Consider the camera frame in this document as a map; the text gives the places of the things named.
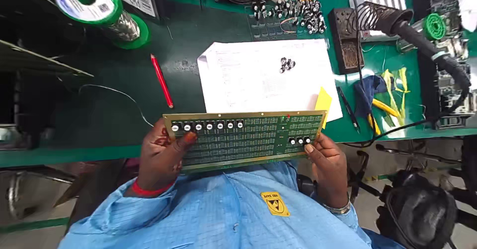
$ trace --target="fingernail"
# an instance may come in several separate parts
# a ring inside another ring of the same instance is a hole
[[[188,132],[188,133],[184,136],[184,140],[185,140],[187,143],[195,142],[196,139],[197,139],[197,135],[196,135],[194,132]]]
[[[305,146],[305,150],[306,150],[307,153],[313,152],[314,149],[315,148],[313,148],[313,146],[311,144],[306,144],[306,146]]]

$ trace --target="circuit board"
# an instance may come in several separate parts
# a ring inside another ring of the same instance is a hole
[[[304,155],[321,132],[326,111],[164,114],[174,141],[198,135],[183,157],[183,171],[218,169]]]

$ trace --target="red wristband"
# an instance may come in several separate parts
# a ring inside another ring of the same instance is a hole
[[[136,181],[134,181],[133,183],[132,190],[134,193],[138,195],[152,197],[152,196],[157,196],[166,192],[170,187],[172,187],[172,185],[174,185],[174,182],[175,181],[172,181],[169,185],[166,185],[165,187],[160,188],[158,190],[145,190],[140,188],[140,186],[137,184],[137,179],[136,179]]]

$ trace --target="yellow-handled tool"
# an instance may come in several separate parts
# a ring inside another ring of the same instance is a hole
[[[368,114],[368,123],[371,126],[371,129],[373,129],[373,120],[371,118],[371,114]],[[376,120],[374,120],[374,127],[376,127],[376,135],[377,136],[380,135],[381,130],[379,130],[379,126],[378,126],[378,123],[376,122]]]
[[[384,110],[385,112],[388,112],[389,114],[393,115],[394,117],[399,117],[399,113],[392,109],[390,106],[384,104],[383,102],[373,99],[373,105],[375,105],[377,108]]]

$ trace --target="document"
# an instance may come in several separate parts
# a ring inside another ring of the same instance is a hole
[[[280,73],[283,57],[295,66]],[[343,117],[324,39],[215,42],[197,62],[208,113],[314,110],[323,87],[328,121]]]

